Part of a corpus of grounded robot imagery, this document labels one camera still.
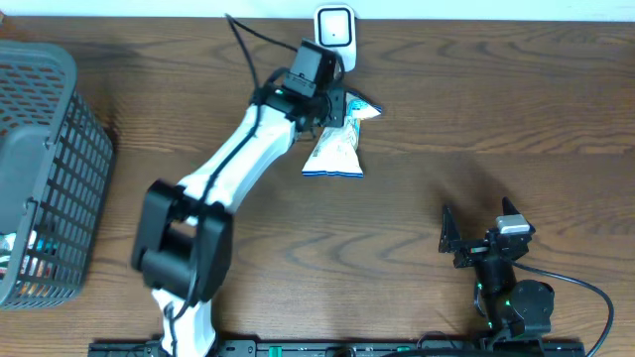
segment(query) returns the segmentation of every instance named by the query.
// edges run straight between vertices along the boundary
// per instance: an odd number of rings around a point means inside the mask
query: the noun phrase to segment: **basket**
[[[114,156],[75,83],[63,49],[0,41],[0,308],[83,286]]]

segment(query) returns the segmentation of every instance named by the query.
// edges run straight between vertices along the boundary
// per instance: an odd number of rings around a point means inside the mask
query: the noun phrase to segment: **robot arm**
[[[256,106],[251,105],[245,118],[227,142],[198,170],[184,177],[179,186],[185,188],[184,194],[199,200],[203,194],[209,176],[229,153],[245,138],[256,120]],[[253,138],[236,154],[220,172],[214,186],[207,195],[207,204],[219,202],[228,213],[235,213],[243,198],[264,171],[293,145],[297,135],[295,123],[286,118],[284,112],[269,106],[261,108],[261,121]],[[191,216],[187,223],[197,225],[197,218]],[[152,296],[161,311],[173,307],[173,314],[179,311],[186,301],[165,289],[153,289]],[[165,336],[161,340],[162,348],[173,351],[174,344],[178,356],[204,356],[213,345],[216,333],[211,325],[211,300],[199,301],[189,307],[183,316],[174,321],[171,317],[163,320]]]
[[[338,63],[336,53],[303,41],[292,68],[257,89],[258,103],[207,163],[177,185],[157,180],[149,188],[131,264],[164,313],[162,347],[169,353],[204,356],[215,340],[211,299],[231,262],[232,215],[249,189],[303,132],[343,125]],[[281,86],[274,83],[279,74]],[[173,227],[177,222],[195,226],[195,236]]]
[[[202,196],[209,176],[253,127],[256,109],[256,105],[251,105],[238,129],[218,152],[198,170],[179,182],[179,185],[186,188],[186,195],[195,199]],[[214,187],[207,195],[207,204],[219,202],[227,212],[235,213],[265,169],[285,154],[294,143],[297,135],[296,125],[286,118],[286,113],[267,105],[263,105],[261,111],[262,118],[256,134],[220,172]],[[196,225],[195,219],[189,219],[188,223]]]

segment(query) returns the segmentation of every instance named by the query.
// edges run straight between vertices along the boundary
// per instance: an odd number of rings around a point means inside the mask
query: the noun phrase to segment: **wall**
[[[321,0],[2,0],[7,15],[310,18]],[[635,21],[635,0],[348,0],[360,19]]]

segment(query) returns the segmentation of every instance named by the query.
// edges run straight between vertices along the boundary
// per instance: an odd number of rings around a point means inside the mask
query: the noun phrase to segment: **black cable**
[[[236,154],[238,154],[240,149],[242,149],[242,147],[244,147],[245,144],[247,144],[249,139],[251,139],[256,134],[256,130],[258,129],[258,126],[260,125],[260,114],[261,114],[260,106],[262,104],[262,97],[259,90],[260,81],[258,80],[256,67],[254,66],[254,63],[251,60],[251,57],[249,56],[249,52],[247,51],[247,47],[245,47],[245,43],[242,41],[240,34],[238,34],[238,31],[236,30],[236,27],[234,26],[234,24],[236,24],[236,20],[234,20],[234,18],[232,18],[231,16],[227,14],[225,14],[225,17],[227,18],[227,22],[229,23],[229,28],[231,29],[231,31],[234,33],[234,36],[236,37],[236,41],[238,42],[238,45],[240,45],[240,49],[242,50],[242,53],[245,55],[245,59],[247,60],[247,64],[249,65],[249,71],[251,72],[251,76],[254,80],[256,121],[254,123],[254,126],[251,128],[251,130],[249,130],[249,133],[247,133],[247,135],[245,136],[245,138],[241,140],[240,143],[238,143],[238,145],[229,153],[229,155],[225,157],[225,159],[223,159],[223,161],[220,163],[220,165],[218,165],[216,170],[214,170],[214,172],[209,176],[209,179],[207,180],[207,184],[205,185],[205,189],[203,190],[202,196],[200,197],[200,200],[198,203],[199,208],[205,205],[205,202],[207,201],[207,195],[209,194],[209,191],[211,190],[211,188],[214,186],[214,183],[216,182],[216,179],[218,178],[218,175],[220,174],[220,172],[227,166],[227,164],[229,164],[231,159],[233,159],[233,157],[236,156]]]
[[[183,306],[181,306],[181,309],[179,309],[179,312],[173,317],[174,321],[176,321],[179,318],[181,318],[184,315],[184,313],[186,313],[186,310],[188,309],[188,307],[193,302],[194,292],[196,291],[196,285],[198,283],[197,259],[194,259],[194,261],[193,261],[193,269],[192,270],[193,270],[193,273],[190,274],[190,283],[188,284],[188,295],[186,296],[186,300],[184,301]]]
[[[392,352],[382,357],[432,357],[432,356],[468,356],[468,357],[539,357],[534,353],[516,353],[503,351],[459,350],[451,348],[427,348],[412,351]]]
[[[445,340],[447,342],[449,342],[449,344],[452,346],[452,348],[456,349],[456,345],[454,344],[454,342],[451,339],[449,339],[449,336],[443,331],[428,331],[428,332],[424,333],[424,335],[421,336],[419,341],[417,341],[417,345],[416,345],[417,349],[421,349],[422,346],[423,346],[424,341],[426,341],[428,339],[428,337],[434,336],[434,335],[443,336],[445,338]]]
[[[550,278],[560,279],[565,282],[577,284],[583,288],[587,288],[591,290],[592,292],[604,298],[604,301],[606,301],[606,305],[608,306],[608,318],[606,319],[606,325],[604,325],[604,330],[602,331],[602,334],[599,336],[599,339],[597,340],[597,342],[595,342],[595,344],[593,345],[593,348],[591,348],[586,354],[586,357],[593,356],[597,352],[597,350],[599,350],[599,348],[602,346],[602,343],[604,343],[604,340],[606,340],[606,337],[608,336],[608,333],[611,330],[611,326],[613,325],[613,317],[615,317],[615,308],[613,307],[613,301],[611,301],[611,298],[605,292],[603,292],[600,288],[595,287],[587,282],[583,282],[582,280],[570,278],[570,277],[556,274],[556,273],[551,273],[551,272],[544,271],[537,268],[528,267],[526,265],[516,263],[513,260],[506,257],[503,259],[507,263],[513,265],[514,267],[518,269],[522,269],[530,273],[539,274],[539,275],[550,277]]]
[[[267,78],[267,83],[275,82],[278,78],[280,78],[281,76],[283,76],[283,74],[286,74],[287,72],[289,72],[289,69],[286,67],[280,67],[274,70],[274,72],[271,73],[269,78]]]
[[[170,326],[170,336],[172,336],[172,356],[177,357],[177,334],[175,333],[175,322],[177,321],[173,318],[175,312],[174,305],[170,302],[164,307],[163,315],[168,319],[168,323]]]
[[[478,284],[478,281],[474,282],[474,307],[479,316],[485,317],[485,312],[483,312],[483,308],[480,306],[480,287]]]
[[[330,113],[333,110],[333,102],[332,102],[332,100],[330,100],[330,96],[328,96],[328,95],[326,96],[326,100],[328,101],[328,121],[332,122],[333,121],[333,117],[332,117],[332,115],[330,115]]]
[[[265,35],[261,35],[261,34],[259,34],[259,33],[255,32],[254,30],[251,30],[250,28],[248,28],[247,26],[245,26],[245,25],[243,25],[243,24],[239,23],[236,19],[232,18],[232,17],[231,17],[231,16],[229,16],[229,15],[225,15],[225,16],[226,16],[227,18],[231,19],[231,21],[232,21],[234,24],[236,24],[236,26],[238,26],[239,28],[241,28],[241,29],[245,30],[246,32],[250,33],[251,35],[253,35],[253,36],[255,36],[255,37],[257,37],[257,38],[259,38],[259,39],[261,39],[261,40],[265,40],[265,41],[270,42],[270,43],[272,43],[272,44],[274,44],[274,45],[278,45],[278,46],[284,47],[285,49],[291,50],[291,51],[293,51],[293,52],[297,52],[297,51],[298,51],[298,49],[296,49],[295,47],[293,47],[293,46],[291,46],[291,45],[287,45],[287,44],[285,44],[285,43],[283,43],[283,42],[276,41],[276,40],[274,40],[274,39],[271,39],[271,38],[266,37]]]

